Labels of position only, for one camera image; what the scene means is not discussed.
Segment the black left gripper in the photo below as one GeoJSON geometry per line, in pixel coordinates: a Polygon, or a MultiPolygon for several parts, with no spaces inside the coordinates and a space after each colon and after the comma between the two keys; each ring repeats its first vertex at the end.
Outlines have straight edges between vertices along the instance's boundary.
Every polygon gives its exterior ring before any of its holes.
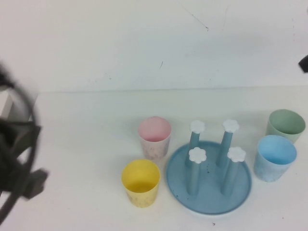
{"type": "MultiPolygon", "coordinates": [[[[37,139],[41,130],[40,125],[31,129],[31,122],[0,121],[0,140],[8,154],[17,159],[26,149],[31,147],[31,140],[37,139]]],[[[14,164],[5,156],[0,156],[0,190],[10,192],[18,182],[22,173],[22,164],[14,164]]],[[[45,181],[49,173],[45,169],[37,169],[30,173],[27,181],[24,198],[30,200],[44,190],[45,181]]]]}

